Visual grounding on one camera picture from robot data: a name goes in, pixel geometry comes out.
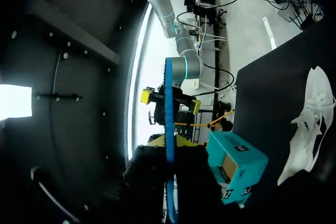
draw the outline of bright light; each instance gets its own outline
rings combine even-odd
[[[143,18],[143,22],[141,25],[139,37],[138,37],[138,43],[137,43],[137,50],[135,52],[134,57],[134,63],[133,63],[133,69],[132,69],[132,76],[131,76],[131,85],[130,85],[130,95],[129,95],[129,101],[128,101],[128,114],[127,114],[127,153],[128,153],[128,160],[131,160],[133,155],[133,149],[132,149],[132,133],[133,133],[133,103],[134,103],[134,95],[135,95],[135,83],[136,78],[138,75],[138,66],[140,61],[140,54],[142,49],[143,40],[145,37],[145,32],[147,28],[147,23],[149,20],[149,15],[152,10],[152,5],[149,4],[148,8],[146,10],[145,16]]]
[[[0,120],[31,116],[32,89],[15,85],[0,85]]]

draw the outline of black wall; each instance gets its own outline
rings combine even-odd
[[[31,168],[44,167],[72,206],[98,206],[101,198],[115,196],[125,169],[122,123],[126,74],[147,3],[45,1],[117,53],[120,64],[84,54],[85,45],[28,14],[29,0],[4,0],[2,83],[32,87],[33,93],[52,93],[55,79],[55,92],[75,93],[83,99],[37,101],[33,96],[32,117],[5,123],[1,132],[2,162],[7,172],[16,174],[20,186],[30,186]],[[17,36],[11,39],[13,31]],[[69,58],[59,60],[54,78],[59,55],[64,52]]]

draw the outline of black table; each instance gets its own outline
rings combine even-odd
[[[247,205],[265,199],[277,188],[289,156],[289,142],[297,130],[290,122],[303,109],[310,68],[320,66],[336,94],[334,28],[334,22],[325,18],[238,72],[233,131],[269,157],[258,189]],[[312,173],[334,152],[334,135],[335,123],[323,140]]]

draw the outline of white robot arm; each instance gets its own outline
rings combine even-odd
[[[175,37],[177,52],[182,57],[173,58],[173,81],[181,85],[184,79],[196,79],[202,75],[203,61],[194,49],[188,30],[181,23],[174,23],[175,15],[170,0],[148,0],[158,16],[167,38]]]

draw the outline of cardboard box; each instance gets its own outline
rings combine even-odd
[[[222,186],[225,204],[244,204],[259,182],[268,157],[233,132],[211,132],[208,163]]]

